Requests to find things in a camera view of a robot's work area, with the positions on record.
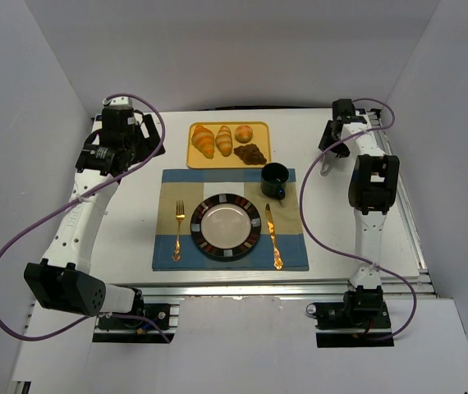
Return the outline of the brown chocolate croissant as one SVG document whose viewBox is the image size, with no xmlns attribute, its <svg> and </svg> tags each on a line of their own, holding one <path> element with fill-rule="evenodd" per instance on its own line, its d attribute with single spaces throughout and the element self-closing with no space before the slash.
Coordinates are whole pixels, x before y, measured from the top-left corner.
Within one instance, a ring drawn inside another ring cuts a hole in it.
<svg viewBox="0 0 468 394">
<path fill-rule="evenodd" d="M 264 165 L 267 159 L 256 144 L 246 144 L 234 148 L 234 154 L 246 165 Z"/>
</svg>

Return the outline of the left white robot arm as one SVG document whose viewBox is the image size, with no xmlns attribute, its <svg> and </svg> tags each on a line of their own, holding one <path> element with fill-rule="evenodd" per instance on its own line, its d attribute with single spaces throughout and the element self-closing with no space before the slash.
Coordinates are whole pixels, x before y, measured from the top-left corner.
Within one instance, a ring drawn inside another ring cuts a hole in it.
<svg viewBox="0 0 468 394">
<path fill-rule="evenodd" d="M 94 317 L 144 315 L 137 289 L 114 286 L 90 275 L 91 257 L 119 176 L 150 154 L 164 152 L 154 119 L 129 105 L 110 104 L 99 116 L 101 127 L 85 140 L 76 162 L 66 210 L 51 245 L 39 263 L 28 263 L 24 279 L 45 309 Z"/>
</svg>

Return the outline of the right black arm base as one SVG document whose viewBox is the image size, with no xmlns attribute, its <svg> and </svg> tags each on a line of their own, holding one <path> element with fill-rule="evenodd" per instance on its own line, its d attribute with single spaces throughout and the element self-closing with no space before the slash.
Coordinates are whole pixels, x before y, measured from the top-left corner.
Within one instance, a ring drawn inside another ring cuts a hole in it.
<svg viewBox="0 0 468 394">
<path fill-rule="evenodd" d="M 359 286 L 346 291 L 340 302 L 314 302 L 306 306 L 316 320 L 318 348 L 392 347 L 391 320 L 381 287 Z"/>
</svg>

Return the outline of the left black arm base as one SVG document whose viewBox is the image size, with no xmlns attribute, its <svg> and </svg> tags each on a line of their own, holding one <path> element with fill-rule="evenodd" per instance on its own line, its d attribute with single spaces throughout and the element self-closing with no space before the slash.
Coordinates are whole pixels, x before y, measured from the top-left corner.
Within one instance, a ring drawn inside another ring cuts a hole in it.
<svg viewBox="0 0 468 394">
<path fill-rule="evenodd" d="M 119 344 L 168 344 L 175 336 L 179 306 L 146 304 L 144 316 L 137 318 L 104 316 L 96 320 L 92 342 Z"/>
</svg>

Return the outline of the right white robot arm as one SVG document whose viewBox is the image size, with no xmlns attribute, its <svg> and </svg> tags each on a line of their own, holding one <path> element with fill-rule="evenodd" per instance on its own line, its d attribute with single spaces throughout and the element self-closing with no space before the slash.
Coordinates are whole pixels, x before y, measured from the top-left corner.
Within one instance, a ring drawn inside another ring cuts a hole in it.
<svg viewBox="0 0 468 394">
<path fill-rule="evenodd" d="M 326 153 L 321 159 L 320 174 L 328 175 L 339 158 L 355 159 L 348 201 L 356 220 L 355 255 L 367 260 L 351 275 L 351 289 L 344 300 L 360 309 L 372 310 L 383 303 L 377 264 L 383 225 L 397 195 L 400 162 L 379 146 L 368 121 L 356 111 L 351 99 L 334 101 L 332 111 L 333 119 L 328 121 L 319 143 L 319 150 Z"/>
</svg>

